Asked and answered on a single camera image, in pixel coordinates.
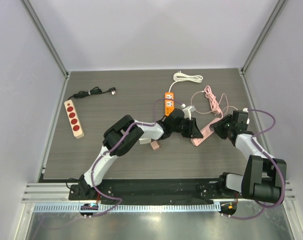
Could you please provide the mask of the pink power strip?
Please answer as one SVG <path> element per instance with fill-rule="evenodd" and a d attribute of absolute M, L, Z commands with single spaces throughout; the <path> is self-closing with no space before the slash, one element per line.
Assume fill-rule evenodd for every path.
<path fill-rule="evenodd" d="M 211 129 L 211 125 L 218 122 L 219 120 L 220 120 L 219 118 L 215 118 L 209 124 L 207 124 L 200 131 L 202 134 L 202 138 L 192 138 L 191 143 L 196 147 L 199 146 L 201 143 L 203 143 L 207 138 L 209 138 L 214 133 L 214 131 Z"/>

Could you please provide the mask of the pink plug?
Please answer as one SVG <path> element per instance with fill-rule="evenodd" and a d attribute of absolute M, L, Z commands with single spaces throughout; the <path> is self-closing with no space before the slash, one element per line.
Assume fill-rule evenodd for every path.
<path fill-rule="evenodd" d="M 162 142 L 160 140 L 153 140 L 150 143 L 151 148 L 156 151 L 159 150 L 161 148 Z"/>

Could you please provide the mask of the white cube socket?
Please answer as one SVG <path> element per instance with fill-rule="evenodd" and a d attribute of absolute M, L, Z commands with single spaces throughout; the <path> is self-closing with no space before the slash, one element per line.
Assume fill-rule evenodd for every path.
<path fill-rule="evenodd" d="M 139 144 L 140 145 L 145 145 L 145 144 L 149 144 L 151 142 L 150 138 L 140 138 L 139 139 Z"/>

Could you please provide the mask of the beige red power strip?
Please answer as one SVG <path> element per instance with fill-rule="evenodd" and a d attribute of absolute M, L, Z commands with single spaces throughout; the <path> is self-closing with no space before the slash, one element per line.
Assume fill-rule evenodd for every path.
<path fill-rule="evenodd" d="M 73 136 L 76 139 L 82 138 L 85 135 L 85 133 L 84 133 L 82 125 L 80 123 L 80 119 L 77 114 L 76 107 L 75 107 L 73 101 L 71 99 L 66 100 L 64 102 L 64 107 L 66 110 L 66 114 L 68 117 L 68 121 L 69 121 L 71 130 L 72 130 Z"/>

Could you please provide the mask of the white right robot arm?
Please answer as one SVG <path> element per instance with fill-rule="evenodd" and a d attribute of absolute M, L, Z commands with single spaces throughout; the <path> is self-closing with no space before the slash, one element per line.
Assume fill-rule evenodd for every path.
<path fill-rule="evenodd" d="M 210 125 L 221 139 L 230 140 L 247 160 L 243 175 L 224 172 L 219 177 L 217 192 L 223 198 L 234 192 L 254 200 L 262 207 L 280 205 L 285 198 L 287 163 L 275 158 L 258 142 L 258 134 L 248 130 L 249 112 L 235 110 Z"/>

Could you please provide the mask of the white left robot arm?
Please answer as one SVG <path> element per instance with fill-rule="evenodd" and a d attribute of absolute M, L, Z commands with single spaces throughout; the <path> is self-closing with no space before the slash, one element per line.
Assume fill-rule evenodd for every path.
<path fill-rule="evenodd" d="M 175 108 L 168 116 L 151 123 L 135 120 L 131 115 L 122 117 L 104 133 L 96 160 L 78 180 L 79 193 L 87 200 L 94 199 L 98 193 L 97 186 L 102 183 L 107 170 L 141 139 L 165 140 L 173 133 L 184 138 L 202 138 L 196 118 L 192 117 L 194 111 L 192 105 Z"/>

